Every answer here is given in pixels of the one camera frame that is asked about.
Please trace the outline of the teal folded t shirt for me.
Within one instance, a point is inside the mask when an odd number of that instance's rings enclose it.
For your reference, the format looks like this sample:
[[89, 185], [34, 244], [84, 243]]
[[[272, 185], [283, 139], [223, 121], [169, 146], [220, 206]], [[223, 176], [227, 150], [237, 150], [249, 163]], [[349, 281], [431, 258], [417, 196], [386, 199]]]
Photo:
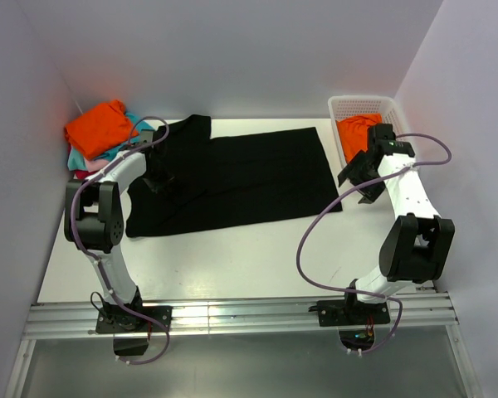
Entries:
[[[136, 115], [134, 115], [130, 112], [125, 112], [125, 116], [130, 120], [132, 125], [137, 123], [139, 120], [139, 118]], [[152, 129], [152, 126], [150, 124], [148, 124], [147, 122], [143, 121], [143, 122], [140, 122], [136, 127], [136, 130], [138, 131], [138, 133], [140, 133], [140, 131], [142, 129]], [[120, 145], [117, 145], [117, 146], [105, 151], [104, 153], [102, 153], [98, 157], [94, 158], [94, 160], [95, 159], [107, 159], [110, 163], [111, 161], [113, 161], [115, 159], [118, 152], [124, 146], [125, 146], [125, 144], [121, 143]], [[85, 157], [76, 148], [74, 148], [72, 146], [70, 147], [70, 151], [69, 151], [69, 155], [68, 155], [68, 159], [67, 159], [67, 167], [70, 171], [72, 171], [72, 172], [74, 172], [75, 170], [87, 171], [85, 168], [85, 160], [87, 160], [87, 159], [85, 159]]]

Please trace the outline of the magenta folded t shirt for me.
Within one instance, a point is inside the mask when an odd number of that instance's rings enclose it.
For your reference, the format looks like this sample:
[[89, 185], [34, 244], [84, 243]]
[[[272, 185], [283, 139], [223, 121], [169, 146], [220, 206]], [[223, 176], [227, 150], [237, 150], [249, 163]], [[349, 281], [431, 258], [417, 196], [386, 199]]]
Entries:
[[75, 174], [75, 178], [77, 178], [77, 179], [85, 179], [86, 177], [89, 176], [89, 173], [87, 171], [84, 171], [84, 170], [75, 170], [74, 174]]

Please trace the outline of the orange folded t shirt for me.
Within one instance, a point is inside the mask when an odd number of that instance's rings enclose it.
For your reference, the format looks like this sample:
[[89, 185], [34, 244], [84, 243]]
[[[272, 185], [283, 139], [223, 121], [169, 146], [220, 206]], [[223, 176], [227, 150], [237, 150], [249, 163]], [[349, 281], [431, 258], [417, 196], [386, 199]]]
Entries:
[[98, 158], [139, 135], [125, 112], [125, 104], [117, 99], [100, 103], [65, 126], [66, 141], [86, 160]]

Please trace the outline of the aluminium mounting rail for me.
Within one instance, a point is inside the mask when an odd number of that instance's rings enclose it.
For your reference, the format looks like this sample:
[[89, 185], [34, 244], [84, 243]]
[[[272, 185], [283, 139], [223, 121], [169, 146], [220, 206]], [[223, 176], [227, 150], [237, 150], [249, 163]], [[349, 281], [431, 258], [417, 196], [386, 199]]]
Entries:
[[[403, 313], [399, 326], [449, 327], [458, 324], [448, 294], [420, 289], [400, 294]], [[150, 302], [149, 307], [169, 306], [172, 336], [247, 334], [253, 332], [308, 332], [320, 328], [319, 316], [309, 308], [320, 297], [253, 298]], [[84, 337], [144, 337], [148, 329], [129, 332], [101, 321], [89, 302], [44, 303], [31, 307], [22, 332], [23, 340]]]

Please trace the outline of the black t shirt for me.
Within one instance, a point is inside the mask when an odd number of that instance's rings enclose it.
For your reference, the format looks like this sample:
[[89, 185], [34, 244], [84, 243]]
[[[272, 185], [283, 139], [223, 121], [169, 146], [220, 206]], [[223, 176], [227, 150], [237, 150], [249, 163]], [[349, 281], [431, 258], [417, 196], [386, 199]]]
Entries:
[[314, 127], [214, 138], [211, 118], [194, 114], [163, 133], [175, 183], [164, 195], [131, 183], [129, 238], [316, 216], [338, 196]]

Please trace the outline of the orange crumpled t shirt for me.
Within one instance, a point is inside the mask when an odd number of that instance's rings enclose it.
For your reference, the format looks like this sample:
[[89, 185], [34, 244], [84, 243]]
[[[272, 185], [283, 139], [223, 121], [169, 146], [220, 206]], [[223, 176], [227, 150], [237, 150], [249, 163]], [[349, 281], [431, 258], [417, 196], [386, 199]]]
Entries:
[[381, 114], [359, 114], [336, 122], [346, 163], [368, 150], [369, 128], [382, 122]]

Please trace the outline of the pink folded t shirt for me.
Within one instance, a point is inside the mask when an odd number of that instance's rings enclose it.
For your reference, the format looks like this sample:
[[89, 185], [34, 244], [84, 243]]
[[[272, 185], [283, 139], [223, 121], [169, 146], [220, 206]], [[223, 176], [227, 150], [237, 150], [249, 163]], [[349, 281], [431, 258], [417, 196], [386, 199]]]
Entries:
[[85, 168], [88, 172], [97, 172], [108, 164], [109, 161], [107, 159], [85, 160]]

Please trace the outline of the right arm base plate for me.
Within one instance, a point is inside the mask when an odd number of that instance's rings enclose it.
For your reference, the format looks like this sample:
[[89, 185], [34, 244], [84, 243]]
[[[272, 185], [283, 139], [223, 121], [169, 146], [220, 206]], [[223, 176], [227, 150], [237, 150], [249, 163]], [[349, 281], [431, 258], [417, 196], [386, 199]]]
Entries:
[[309, 307], [316, 313], [321, 327], [385, 325], [391, 321], [385, 303], [367, 304], [345, 299], [320, 300]]

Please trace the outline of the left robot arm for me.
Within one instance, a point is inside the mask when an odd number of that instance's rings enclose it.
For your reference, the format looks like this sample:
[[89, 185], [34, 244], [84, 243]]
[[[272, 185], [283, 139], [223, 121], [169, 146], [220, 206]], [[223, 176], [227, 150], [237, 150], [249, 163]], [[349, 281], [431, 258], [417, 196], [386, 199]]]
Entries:
[[120, 197], [141, 177], [155, 186], [167, 179], [154, 162], [164, 152], [159, 141], [127, 145], [98, 172], [66, 184], [65, 238], [92, 264], [102, 300], [110, 306], [129, 307], [140, 298], [120, 248], [125, 232]]

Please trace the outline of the white plastic basket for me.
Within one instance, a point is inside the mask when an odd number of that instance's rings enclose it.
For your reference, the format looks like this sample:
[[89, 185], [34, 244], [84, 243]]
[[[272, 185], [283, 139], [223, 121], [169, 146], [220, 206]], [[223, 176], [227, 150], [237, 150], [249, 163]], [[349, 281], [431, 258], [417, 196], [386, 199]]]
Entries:
[[336, 95], [328, 99], [334, 140], [342, 167], [346, 165], [337, 123], [359, 114], [380, 114], [384, 123], [392, 124], [395, 134], [410, 133], [404, 112], [391, 97], [379, 95]]

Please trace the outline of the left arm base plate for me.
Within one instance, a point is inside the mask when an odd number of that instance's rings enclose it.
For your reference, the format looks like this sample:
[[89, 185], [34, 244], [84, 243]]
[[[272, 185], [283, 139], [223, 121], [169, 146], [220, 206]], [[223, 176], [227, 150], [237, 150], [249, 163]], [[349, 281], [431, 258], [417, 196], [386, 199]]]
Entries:
[[118, 306], [102, 309], [95, 326], [97, 334], [119, 334], [132, 332], [162, 332], [169, 329], [173, 308], [171, 306], [146, 306], [139, 310], [155, 323], [130, 314]]

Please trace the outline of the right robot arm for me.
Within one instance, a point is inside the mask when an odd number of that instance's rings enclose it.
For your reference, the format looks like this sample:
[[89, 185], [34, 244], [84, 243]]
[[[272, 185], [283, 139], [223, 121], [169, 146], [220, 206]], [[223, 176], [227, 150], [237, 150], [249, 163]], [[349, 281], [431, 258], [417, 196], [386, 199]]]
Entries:
[[429, 200], [415, 158], [407, 153], [369, 155], [358, 152], [338, 176], [354, 186], [385, 177], [359, 190], [362, 203], [371, 204], [386, 192], [395, 221], [378, 253], [378, 265], [354, 281], [361, 303], [384, 302], [411, 284], [441, 277], [455, 235], [452, 220], [443, 218]]

